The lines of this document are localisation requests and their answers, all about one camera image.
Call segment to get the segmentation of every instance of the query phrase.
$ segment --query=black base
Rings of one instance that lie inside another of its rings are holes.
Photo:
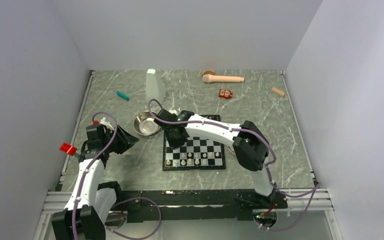
[[[161,206],[163,220],[237,219],[252,221],[253,209],[269,209],[273,203],[276,204],[275,209],[288,207],[280,193],[275,194],[274,202],[268,202],[265,197],[255,193],[253,189],[123,191],[123,193],[130,196],[140,194],[142,197],[155,201]],[[136,203],[134,210],[127,208],[128,223],[157,221],[158,219],[159,214],[156,208],[145,200]]]

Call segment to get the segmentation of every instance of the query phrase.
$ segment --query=white plastic bottle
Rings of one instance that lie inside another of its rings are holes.
[[[161,104],[166,97],[166,86],[161,81],[161,78],[155,69],[148,69],[146,72],[146,102],[148,103],[151,99],[156,99]]]

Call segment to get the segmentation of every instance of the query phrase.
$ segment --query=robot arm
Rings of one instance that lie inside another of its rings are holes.
[[[243,124],[218,122],[186,110],[176,115],[165,109],[161,109],[157,117],[168,122],[202,122],[173,125],[163,123],[157,119],[154,120],[154,122],[160,125],[165,131],[168,144],[172,148],[181,147],[186,143],[188,137],[209,139],[233,148],[239,164],[250,171],[252,180],[254,181],[255,191],[265,197],[274,195],[275,190],[269,181],[267,171],[264,169],[264,160],[269,155],[267,147],[250,133],[229,130],[240,128],[252,130],[267,140],[253,122],[245,121]],[[223,125],[227,129],[211,124],[204,124],[204,121]]]
[[[72,213],[74,199],[80,188],[82,175],[87,172],[76,208],[76,228],[79,239],[105,239],[104,222],[107,219],[111,207],[121,202],[121,188],[117,182],[99,184],[104,173],[110,153],[123,154],[139,141],[138,138],[124,131],[120,126],[111,145],[93,163],[97,154],[108,144],[114,128],[103,118],[100,123],[95,123],[86,128],[87,140],[81,147],[79,172],[74,190],[64,210],[56,212],[52,216],[52,227],[57,240],[73,239]]]

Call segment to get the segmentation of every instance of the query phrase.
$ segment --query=wooden block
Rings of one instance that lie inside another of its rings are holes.
[[[271,88],[271,91],[272,91],[273,93],[275,93],[275,94],[281,96],[281,97],[285,96],[285,92],[284,92],[284,91],[281,91],[281,90],[279,90],[279,89],[277,89],[277,88],[275,88],[275,87],[272,87],[272,88]]]
[[[205,74],[215,75],[216,74],[216,70],[214,70],[214,69],[202,70],[201,71],[201,75],[205,75]]]

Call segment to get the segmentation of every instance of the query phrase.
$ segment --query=chessboard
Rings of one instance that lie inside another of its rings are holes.
[[[220,121],[220,115],[201,115]],[[189,137],[179,148],[171,148],[164,132],[162,154],[163,171],[226,169],[225,148],[220,142],[200,137]]]

